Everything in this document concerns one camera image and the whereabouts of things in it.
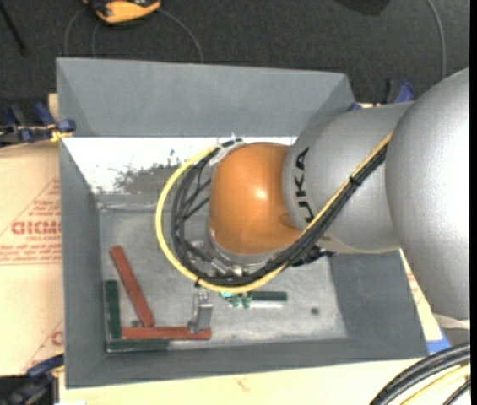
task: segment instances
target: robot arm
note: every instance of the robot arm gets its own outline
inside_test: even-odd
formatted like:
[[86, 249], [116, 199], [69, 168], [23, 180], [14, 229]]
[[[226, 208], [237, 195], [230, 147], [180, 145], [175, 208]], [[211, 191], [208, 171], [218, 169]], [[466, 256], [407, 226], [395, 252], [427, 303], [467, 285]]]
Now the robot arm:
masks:
[[401, 248], [433, 311], [469, 319], [469, 70], [415, 103], [316, 118], [290, 147], [231, 149], [207, 179], [207, 245], [199, 249], [184, 222], [218, 150], [185, 165], [174, 200], [176, 256], [167, 256], [192, 280], [243, 292], [319, 246]]

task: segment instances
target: orange dome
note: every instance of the orange dome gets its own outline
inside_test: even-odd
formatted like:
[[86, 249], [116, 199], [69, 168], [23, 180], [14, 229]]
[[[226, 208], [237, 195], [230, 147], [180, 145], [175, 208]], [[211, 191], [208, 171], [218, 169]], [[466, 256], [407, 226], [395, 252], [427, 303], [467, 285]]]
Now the orange dome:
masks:
[[282, 192], [289, 147], [251, 143], [231, 151], [212, 177], [209, 232], [222, 249], [257, 255], [286, 247], [300, 231], [292, 224]]

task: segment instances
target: red wooden stick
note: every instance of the red wooden stick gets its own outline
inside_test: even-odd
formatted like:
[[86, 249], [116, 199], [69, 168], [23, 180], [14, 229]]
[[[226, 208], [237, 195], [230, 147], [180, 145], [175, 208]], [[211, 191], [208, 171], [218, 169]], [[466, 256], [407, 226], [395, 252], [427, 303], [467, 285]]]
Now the red wooden stick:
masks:
[[207, 340], [212, 337], [212, 330], [207, 328], [198, 333], [191, 333], [187, 327], [123, 327], [123, 339], [166, 338], [174, 340]]
[[143, 292], [138, 286], [137, 279], [131, 270], [131, 266], [127, 261], [126, 254], [123, 252], [122, 247], [114, 246], [110, 249], [110, 253], [112, 261], [114, 261], [114, 265], [118, 273], [120, 273], [120, 278], [122, 278], [122, 282], [129, 294], [129, 298], [133, 303], [133, 307], [137, 312], [140, 323], [143, 327], [153, 327], [155, 324], [154, 316], [148, 307], [148, 303], [146, 303]]

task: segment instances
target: kuka logo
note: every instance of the kuka logo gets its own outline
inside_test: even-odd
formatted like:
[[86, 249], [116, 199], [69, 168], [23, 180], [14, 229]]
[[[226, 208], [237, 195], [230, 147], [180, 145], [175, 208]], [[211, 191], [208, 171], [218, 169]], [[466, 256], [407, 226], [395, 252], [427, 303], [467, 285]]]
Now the kuka logo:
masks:
[[[309, 151], [309, 148], [306, 148], [303, 152], [301, 152], [298, 156], [296, 156], [296, 162], [295, 162], [295, 167], [300, 170], [300, 179], [298, 179], [295, 176], [295, 186], [297, 191], [295, 192], [295, 195], [297, 198], [303, 198], [306, 196], [306, 189], [304, 188], [304, 180], [305, 180], [305, 175], [306, 175], [306, 167], [304, 165], [304, 162], [306, 161], [306, 154]], [[307, 201], [299, 201], [298, 202], [298, 207], [299, 208], [304, 208], [307, 210], [307, 216], [304, 218], [304, 220], [309, 224], [315, 215], [313, 214], [312, 209], [309, 206], [309, 203]]]
[[16, 235], [61, 234], [62, 223], [56, 220], [19, 221], [11, 224], [11, 232]]

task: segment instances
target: black floor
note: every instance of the black floor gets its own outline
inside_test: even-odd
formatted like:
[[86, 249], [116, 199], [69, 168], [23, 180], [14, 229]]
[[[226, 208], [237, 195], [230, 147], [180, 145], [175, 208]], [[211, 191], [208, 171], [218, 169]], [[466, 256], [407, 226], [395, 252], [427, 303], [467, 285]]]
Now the black floor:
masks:
[[[155, 13], [128, 29], [99, 25], [79, 0], [2, 1], [30, 54], [0, 14], [0, 119], [11, 102], [56, 88], [56, 56], [199, 61], [175, 19], [206, 63], [346, 73], [365, 102], [381, 99], [387, 78], [408, 79], [420, 96], [469, 66], [470, 0], [163, 0], [175, 19]], [[21, 381], [0, 380], [0, 397]]]

